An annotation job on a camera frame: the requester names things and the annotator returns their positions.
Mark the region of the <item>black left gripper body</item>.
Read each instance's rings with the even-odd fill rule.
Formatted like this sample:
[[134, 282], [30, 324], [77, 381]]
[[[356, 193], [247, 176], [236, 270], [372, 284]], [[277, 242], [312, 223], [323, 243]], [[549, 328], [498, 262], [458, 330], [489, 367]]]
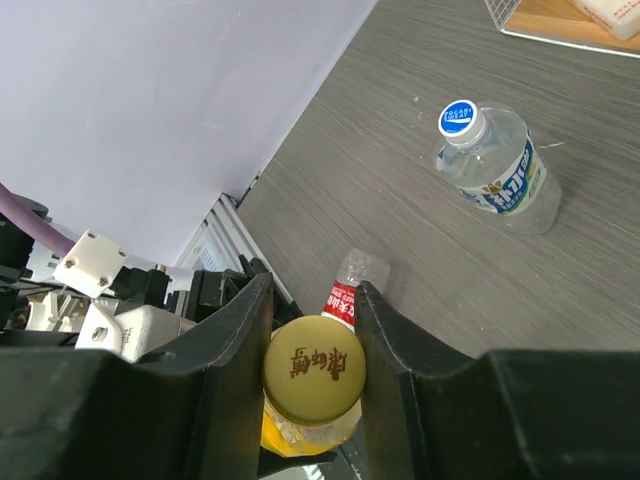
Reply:
[[196, 270], [189, 290], [168, 294], [165, 309], [188, 320], [205, 320], [229, 304], [258, 274], [269, 269], [259, 258], [239, 256], [241, 271]]

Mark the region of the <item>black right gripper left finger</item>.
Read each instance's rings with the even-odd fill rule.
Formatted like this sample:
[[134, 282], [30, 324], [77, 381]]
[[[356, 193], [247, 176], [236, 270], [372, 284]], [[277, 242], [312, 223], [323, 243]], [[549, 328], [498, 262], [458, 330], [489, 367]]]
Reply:
[[105, 350], [1, 352], [5, 479], [254, 479], [270, 274], [131, 363]]

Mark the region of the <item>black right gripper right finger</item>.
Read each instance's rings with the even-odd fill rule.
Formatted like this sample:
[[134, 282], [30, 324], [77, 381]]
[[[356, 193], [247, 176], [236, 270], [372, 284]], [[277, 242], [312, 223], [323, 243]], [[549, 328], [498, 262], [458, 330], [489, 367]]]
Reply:
[[375, 479], [635, 479], [639, 356], [491, 350], [471, 358], [370, 283], [355, 297]]

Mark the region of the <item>yellow honey pomelo bottle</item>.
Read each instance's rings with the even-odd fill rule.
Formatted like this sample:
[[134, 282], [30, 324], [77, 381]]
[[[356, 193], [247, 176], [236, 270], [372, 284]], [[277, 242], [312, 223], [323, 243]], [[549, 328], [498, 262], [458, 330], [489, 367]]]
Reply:
[[286, 419], [265, 398], [260, 445], [281, 457], [314, 456], [349, 440], [362, 417], [361, 402], [340, 418], [324, 425], [302, 425]]

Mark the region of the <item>gold bottle cap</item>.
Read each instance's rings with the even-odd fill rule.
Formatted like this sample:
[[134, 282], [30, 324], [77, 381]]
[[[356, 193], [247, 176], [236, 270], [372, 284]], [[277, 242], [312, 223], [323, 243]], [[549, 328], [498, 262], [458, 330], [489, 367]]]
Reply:
[[281, 416], [304, 426], [331, 423], [358, 402], [366, 360], [355, 333], [320, 315], [279, 328], [264, 357], [266, 397]]

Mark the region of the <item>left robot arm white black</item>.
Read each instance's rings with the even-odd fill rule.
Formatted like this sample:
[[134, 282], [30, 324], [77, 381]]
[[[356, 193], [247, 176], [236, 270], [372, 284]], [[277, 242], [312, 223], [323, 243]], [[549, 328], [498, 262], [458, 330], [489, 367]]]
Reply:
[[95, 230], [57, 254], [1, 219], [1, 344], [103, 349], [129, 361], [228, 305], [271, 267], [222, 196], [184, 266], [130, 255]]

